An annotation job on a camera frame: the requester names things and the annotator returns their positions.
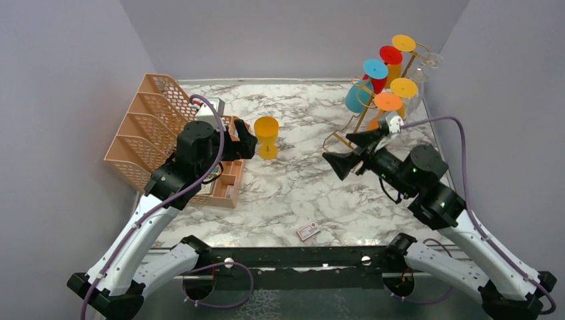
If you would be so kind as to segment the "red plastic wine glass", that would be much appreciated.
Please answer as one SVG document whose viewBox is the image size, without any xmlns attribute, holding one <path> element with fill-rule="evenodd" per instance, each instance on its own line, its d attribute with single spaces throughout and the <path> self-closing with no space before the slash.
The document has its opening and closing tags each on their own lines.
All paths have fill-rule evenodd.
<svg viewBox="0 0 565 320">
<path fill-rule="evenodd" d="M 379 59 L 368 59 L 363 63 L 364 77 L 362 79 L 369 81 L 375 94 L 381 93 L 387 82 L 388 67 L 384 58 L 387 52 L 386 48 L 389 46 L 385 45 L 380 48 Z"/>
</svg>

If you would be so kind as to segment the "red white staples box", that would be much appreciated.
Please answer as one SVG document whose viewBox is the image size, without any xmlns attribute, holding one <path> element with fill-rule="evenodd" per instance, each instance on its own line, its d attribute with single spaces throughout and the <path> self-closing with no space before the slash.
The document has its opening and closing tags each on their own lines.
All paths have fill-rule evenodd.
<svg viewBox="0 0 565 320">
<path fill-rule="evenodd" d="M 316 222 L 310 222 L 309 224 L 300 227 L 296 231 L 298 238 L 302 242 L 305 242 L 307 239 L 310 239 L 319 233 L 320 233 L 320 227 Z"/>
</svg>

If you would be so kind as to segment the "yellow plastic wine glass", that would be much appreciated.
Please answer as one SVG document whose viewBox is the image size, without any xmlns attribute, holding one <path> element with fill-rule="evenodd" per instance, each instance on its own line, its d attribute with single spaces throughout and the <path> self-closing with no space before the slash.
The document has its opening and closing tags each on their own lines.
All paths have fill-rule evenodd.
<svg viewBox="0 0 565 320">
<path fill-rule="evenodd" d="M 279 137 L 279 122 L 274 117 L 260 117 L 254 123 L 254 130 L 259 141 L 257 151 L 259 157 L 264 160 L 274 159 L 279 152 L 276 146 Z"/>
</svg>

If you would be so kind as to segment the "blue plastic wine glass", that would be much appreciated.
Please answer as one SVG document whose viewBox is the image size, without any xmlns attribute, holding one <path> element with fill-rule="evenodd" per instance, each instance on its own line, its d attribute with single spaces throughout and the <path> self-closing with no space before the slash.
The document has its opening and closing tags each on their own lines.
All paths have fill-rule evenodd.
<svg viewBox="0 0 565 320">
<path fill-rule="evenodd" d="M 347 93 L 344 104 L 349 111 L 353 113 L 362 113 L 365 107 L 369 106 L 372 102 L 372 99 L 376 95 L 372 91 L 371 84 L 368 80 L 354 80 L 352 87 L 349 89 Z"/>
</svg>

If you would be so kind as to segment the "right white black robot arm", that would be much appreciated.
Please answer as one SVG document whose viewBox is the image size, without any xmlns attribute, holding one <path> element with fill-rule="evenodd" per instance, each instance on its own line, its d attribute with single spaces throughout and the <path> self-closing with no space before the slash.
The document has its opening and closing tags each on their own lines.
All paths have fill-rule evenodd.
<svg viewBox="0 0 565 320">
<path fill-rule="evenodd" d="M 356 149 L 348 153 L 323 153 L 339 179 L 354 171 L 372 171 L 402 198 L 423 224 L 450 239 L 470 258 L 463 263 L 401 233 L 388 245 L 386 266 L 401 271 L 406 266 L 428 273 L 479 302 L 493 319 L 536 319 L 544 314 L 541 298 L 553 289 L 556 278 L 521 262 L 491 235 L 453 189 L 441 182 L 447 164 L 427 144 L 414 147 L 405 159 L 390 153 L 380 129 L 350 133 Z"/>
</svg>

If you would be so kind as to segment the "yellow wine glass right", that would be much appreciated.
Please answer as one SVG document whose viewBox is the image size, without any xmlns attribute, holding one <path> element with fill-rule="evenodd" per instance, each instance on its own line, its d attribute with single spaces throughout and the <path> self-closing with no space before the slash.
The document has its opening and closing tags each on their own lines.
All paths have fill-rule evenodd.
<svg viewBox="0 0 565 320">
<path fill-rule="evenodd" d="M 390 90 L 401 98 L 403 106 L 398 110 L 398 114 L 406 119 L 414 110 L 417 102 L 419 93 L 417 84 L 411 79 L 399 77 L 391 81 Z"/>
</svg>

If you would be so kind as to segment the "orange plastic wine glass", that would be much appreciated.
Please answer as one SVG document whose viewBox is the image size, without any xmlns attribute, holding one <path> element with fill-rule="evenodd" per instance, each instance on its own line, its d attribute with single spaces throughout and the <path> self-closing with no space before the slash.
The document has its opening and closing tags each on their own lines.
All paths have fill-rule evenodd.
<svg viewBox="0 0 565 320">
<path fill-rule="evenodd" d="M 366 131 L 377 129 L 379 126 L 378 120 L 383 118 L 386 112 L 398 111 L 399 115 L 404 117 L 404 103 L 394 93 L 381 92 L 374 97 L 373 103 L 376 105 L 378 113 L 369 121 L 365 128 Z"/>
</svg>

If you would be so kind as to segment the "peach plastic file organizer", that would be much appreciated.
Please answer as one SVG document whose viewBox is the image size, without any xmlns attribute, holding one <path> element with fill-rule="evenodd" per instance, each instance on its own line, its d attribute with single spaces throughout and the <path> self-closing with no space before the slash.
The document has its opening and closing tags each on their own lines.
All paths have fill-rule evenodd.
<svg viewBox="0 0 565 320">
<path fill-rule="evenodd" d="M 104 157 L 140 193 L 151 173 L 176 147 L 177 135 L 197 111 L 189 95 L 170 76 L 146 73 Z M 244 160 L 222 161 L 225 172 L 209 194 L 199 193 L 191 205 L 235 208 L 243 178 Z"/>
</svg>

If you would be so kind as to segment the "yellow wine glass top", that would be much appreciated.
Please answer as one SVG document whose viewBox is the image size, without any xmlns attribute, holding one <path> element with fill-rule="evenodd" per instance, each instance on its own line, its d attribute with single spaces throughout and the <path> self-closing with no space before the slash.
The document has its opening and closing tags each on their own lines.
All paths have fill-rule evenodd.
<svg viewBox="0 0 565 320">
<path fill-rule="evenodd" d="M 404 54 L 412 53 L 415 49 L 416 42 L 408 35 L 399 34 L 392 38 L 392 45 L 386 48 L 384 58 L 388 67 L 386 89 L 390 89 L 392 81 L 401 76 Z"/>
</svg>

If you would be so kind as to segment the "clear wine glass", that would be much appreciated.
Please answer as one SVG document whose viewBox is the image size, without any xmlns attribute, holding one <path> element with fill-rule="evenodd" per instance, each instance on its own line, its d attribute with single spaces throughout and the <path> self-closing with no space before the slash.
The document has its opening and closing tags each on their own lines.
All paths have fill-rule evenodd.
<svg viewBox="0 0 565 320">
<path fill-rule="evenodd" d="M 428 80 L 435 71 L 444 64 L 444 59 L 438 53 L 423 53 L 419 55 L 419 64 L 412 66 L 407 73 L 407 77 L 417 86 L 417 94 L 406 98 L 404 119 L 410 116 L 413 111 L 418 109 L 424 98 L 424 88 Z"/>
</svg>

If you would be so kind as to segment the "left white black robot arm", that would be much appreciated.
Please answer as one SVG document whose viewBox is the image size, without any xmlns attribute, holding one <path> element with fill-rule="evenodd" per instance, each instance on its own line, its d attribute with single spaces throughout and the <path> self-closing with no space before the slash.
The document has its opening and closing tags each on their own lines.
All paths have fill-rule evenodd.
<svg viewBox="0 0 565 320">
<path fill-rule="evenodd" d="M 188 236 L 157 260 L 142 261 L 165 227 L 201 190 L 222 161 L 252 159 L 257 138 L 241 119 L 215 129 L 205 121 L 187 123 L 167 160 L 150 176 L 135 212 L 108 251 L 86 273 L 74 273 L 68 288 L 106 319 L 133 319 L 145 299 L 177 275 L 202 273 L 212 264 L 211 248 Z"/>
</svg>

